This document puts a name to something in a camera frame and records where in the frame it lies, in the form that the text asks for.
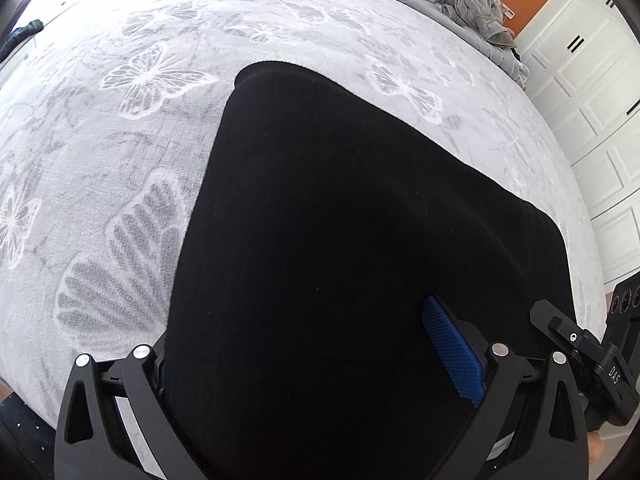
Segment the person right hand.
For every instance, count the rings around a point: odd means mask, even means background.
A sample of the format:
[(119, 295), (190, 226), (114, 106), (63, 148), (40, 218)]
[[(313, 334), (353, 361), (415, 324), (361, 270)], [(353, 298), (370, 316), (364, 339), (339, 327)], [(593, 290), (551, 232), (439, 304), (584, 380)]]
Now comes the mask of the person right hand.
[(604, 442), (600, 434), (595, 431), (589, 431), (587, 434), (587, 444), (589, 469), (593, 470), (604, 452)]

